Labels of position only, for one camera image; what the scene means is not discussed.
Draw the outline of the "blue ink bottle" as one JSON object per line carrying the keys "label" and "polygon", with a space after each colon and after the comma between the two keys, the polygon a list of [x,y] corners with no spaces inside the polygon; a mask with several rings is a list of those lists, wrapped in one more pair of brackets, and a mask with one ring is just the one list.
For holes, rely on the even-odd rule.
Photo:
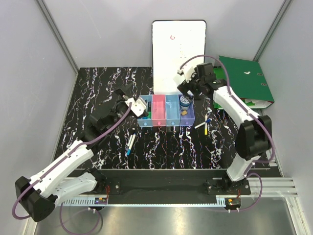
{"label": "blue ink bottle", "polygon": [[187,96],[181,95],[179,97],[179,105],[181,111],[187,111],[191,105],[191,99]]}

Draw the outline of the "black capped white marker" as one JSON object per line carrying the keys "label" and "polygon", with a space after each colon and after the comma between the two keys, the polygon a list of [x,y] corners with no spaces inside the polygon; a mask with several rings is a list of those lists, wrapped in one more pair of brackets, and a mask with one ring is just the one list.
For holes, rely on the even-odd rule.
{"label": "black capped white marker", "polygon": [[128,144],[130,144],[132,142],[132,138],[133,138],[133,134],[135,133],[135,128],[132,128],[130,131],[129,131],[129,142]]}

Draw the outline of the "blue capped white marker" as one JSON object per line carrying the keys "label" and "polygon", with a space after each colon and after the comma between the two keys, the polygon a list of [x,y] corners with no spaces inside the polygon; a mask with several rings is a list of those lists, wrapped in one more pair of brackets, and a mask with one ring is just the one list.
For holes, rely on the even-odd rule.
{"label": "blue capped white marker", "polygon": [[208,119],[208,120],[202,122],[201,124],[198,124],[197,126],[195,126],[194,129],[198,129],[201,126],[204,126],[204,125],[208,124],[210,121],[211,121],[211,119]]}

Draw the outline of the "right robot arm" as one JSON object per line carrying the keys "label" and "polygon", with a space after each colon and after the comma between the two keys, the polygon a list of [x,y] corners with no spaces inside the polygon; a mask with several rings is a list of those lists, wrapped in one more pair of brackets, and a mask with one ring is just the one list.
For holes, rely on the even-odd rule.
{"label": "right robot arm", "polygon": [[196,67],[184,65],[177,71],[177,89],[188,98],[212,96],[238,127],[235,139],[236,156],[222,181],[224,192],[233,194],[261,155],[273,147],[271,119],[261,116],[240,100],[224,79],[217,79],[211,63]]}

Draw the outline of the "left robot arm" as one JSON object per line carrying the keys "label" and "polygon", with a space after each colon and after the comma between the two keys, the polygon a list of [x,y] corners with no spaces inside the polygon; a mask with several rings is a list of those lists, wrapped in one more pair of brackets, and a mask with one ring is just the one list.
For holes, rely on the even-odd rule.
{"label": "left robot arm", "polygon": [[40,222],[72,197],[85,192],[108,192],[107,177],[96,168],[86,169],[72,180],[64,179],[102,150],[107,138],[128,116],[142,116],[143,110],[138,110],[142,102],[131,89],[131,84],[119,87],[111,100],[96,107],[85,119],[78,139],[50,165],[29,178],[21,176],[16,180],[17,199],[11,211],[16,220],[32,218]]}

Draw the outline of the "light blue bin left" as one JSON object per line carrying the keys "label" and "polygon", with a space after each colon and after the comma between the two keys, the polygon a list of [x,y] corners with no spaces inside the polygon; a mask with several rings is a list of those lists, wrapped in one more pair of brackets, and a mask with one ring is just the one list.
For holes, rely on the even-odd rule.
{"label": "light blue bin left", "polygon": [[[148,102],[152,102],[152,95],[140,95],[139,97],[145,101],[147,106],[148,106]],[[137,123],[141,128],[153,126],[152,118],[147,118],[147,117],[139,118],[137,120]]]}

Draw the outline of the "light blue bin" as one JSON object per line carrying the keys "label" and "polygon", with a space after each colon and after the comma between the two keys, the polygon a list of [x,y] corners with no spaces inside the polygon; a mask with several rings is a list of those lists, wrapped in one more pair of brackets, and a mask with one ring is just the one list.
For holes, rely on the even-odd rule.
{"label": "light blue bin", "polygon": [[179,126],[180,107],[177,94],[167,94],[166,98],[166,126]]}
{"label": "light blue bin", "polygon": [[[147,106],[148,106],[148,102],[152,102],[152,95],[140,95],[139,97],[145,101]],[[147,117],[139,118],[137,120],[137,123],[141,128],[153,126],[152,118],[147,118]]]}

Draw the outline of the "light blue bin right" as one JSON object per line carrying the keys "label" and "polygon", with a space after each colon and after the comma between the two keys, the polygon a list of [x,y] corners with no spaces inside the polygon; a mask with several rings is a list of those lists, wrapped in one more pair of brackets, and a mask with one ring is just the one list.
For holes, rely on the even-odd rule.
{"label": "light blue bin right", "polygon": [[179,126],[180,107],[177,94],[167,94],[166,98],[166,126]]}

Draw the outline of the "purple plastic bin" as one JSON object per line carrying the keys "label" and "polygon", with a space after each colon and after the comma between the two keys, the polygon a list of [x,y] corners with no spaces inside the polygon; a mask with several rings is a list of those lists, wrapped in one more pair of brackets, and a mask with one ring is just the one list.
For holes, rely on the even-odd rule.
{"label": "purple plastic bin", "polygon": [[193,101],[191,101],[191,105],[189,109],[187,110],[187,114],[182,116],[180,110],[180,126],[192,126],[195,121],[195,114],[194,114],[194,108],[193,108]]}

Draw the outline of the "pink plastic bin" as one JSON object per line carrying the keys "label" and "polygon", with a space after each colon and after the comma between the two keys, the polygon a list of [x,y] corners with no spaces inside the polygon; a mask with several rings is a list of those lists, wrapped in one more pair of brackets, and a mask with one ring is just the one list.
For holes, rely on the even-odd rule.
{"label": "pink plastic bin", "polygon": [[166,126],[166,98],[164,94],[152,95],[152,124]]}

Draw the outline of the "yellow capped white marker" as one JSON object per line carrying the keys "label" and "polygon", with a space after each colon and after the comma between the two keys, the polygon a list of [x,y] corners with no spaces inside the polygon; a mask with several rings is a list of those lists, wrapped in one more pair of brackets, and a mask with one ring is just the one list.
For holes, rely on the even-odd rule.
{"label": "yellow capped white marker", "polygon": [[208,115],[205,115],[205,124],[204,124],[204,134],[207,136],[208,135]]}

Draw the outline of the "cyan capped white marker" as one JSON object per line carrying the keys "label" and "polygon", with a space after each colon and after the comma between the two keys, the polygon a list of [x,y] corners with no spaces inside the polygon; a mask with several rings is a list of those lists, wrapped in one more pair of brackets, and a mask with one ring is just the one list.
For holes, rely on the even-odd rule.
{"label": "cyan capped white marker", "polygon": [[133,134],[131,135],[131,138],[130,138],[129,142],[128,142],[127,156],[129,156],[130,153],[131,153],[131,149],[132,149],[132,147],[133,147],[135,138],[136,138],[136,133],[133,133]]}

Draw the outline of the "white dry-erase board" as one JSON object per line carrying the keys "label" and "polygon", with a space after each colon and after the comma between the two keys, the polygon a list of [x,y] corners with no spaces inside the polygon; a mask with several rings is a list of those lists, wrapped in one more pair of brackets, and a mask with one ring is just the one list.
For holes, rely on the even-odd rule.
{"label": "white dry-erase board", "polygon": [[159,20],[152,23],[154,94],[179,94],[183,81],[178,69],[196,55],[205,54],[205,20]]}

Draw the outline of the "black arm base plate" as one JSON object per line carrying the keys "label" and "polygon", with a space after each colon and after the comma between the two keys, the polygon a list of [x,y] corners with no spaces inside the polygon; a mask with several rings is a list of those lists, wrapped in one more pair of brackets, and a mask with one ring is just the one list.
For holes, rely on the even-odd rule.
{"label": "black arm base plate", "polygon": [[102,169],[111,205],[209,204],[224,195],[217,184],[223,169]]}

